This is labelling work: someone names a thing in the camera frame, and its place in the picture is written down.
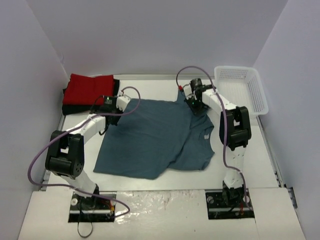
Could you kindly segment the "blue t shirt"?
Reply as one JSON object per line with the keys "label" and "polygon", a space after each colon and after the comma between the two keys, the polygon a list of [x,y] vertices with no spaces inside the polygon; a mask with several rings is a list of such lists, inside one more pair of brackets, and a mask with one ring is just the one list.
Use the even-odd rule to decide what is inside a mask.
{"label": "blue t shirt", "polygon": [[214,151],[214,125],[207,113],[193,115],[178,94],[176,101],[132,99],[117,125],[106,131],[93,171],[154,180],[167,169],[203,171]]}

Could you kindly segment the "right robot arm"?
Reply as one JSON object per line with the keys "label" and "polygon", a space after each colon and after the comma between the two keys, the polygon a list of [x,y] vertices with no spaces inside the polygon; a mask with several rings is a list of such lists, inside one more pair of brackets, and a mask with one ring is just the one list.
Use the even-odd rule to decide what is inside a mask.
{"label": "right robot arm", "polygon": [[199,115],[206,109],[220,114],[219,139],[223,144],[222,160],[226,167],[221,199],[226,206],[232,207],[246,195],[243,168],[244,155],[252,137],[249,110],[231,103],[217,88],[204,85],[200,78],[192,79],[178,89],[193,114]]}

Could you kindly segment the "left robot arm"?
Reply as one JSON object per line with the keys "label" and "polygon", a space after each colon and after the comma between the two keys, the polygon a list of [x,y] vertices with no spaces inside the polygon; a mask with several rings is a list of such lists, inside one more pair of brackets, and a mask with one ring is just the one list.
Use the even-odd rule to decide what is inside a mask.
{"label": "left robot arm", "polygon": [[119,116],[98,116],[97,114],[122,114],[117,108],[117,96],[105,96],[98,109],[91,109],[83,127],[63,136],[48,147],[45,169],[66,180],[69,185],[87,192],[82,203],[89,209],[97,208],[101,203],[100,190],[84,171],[85,143],[96,134],[103,135],[109,125],[117,125]]}

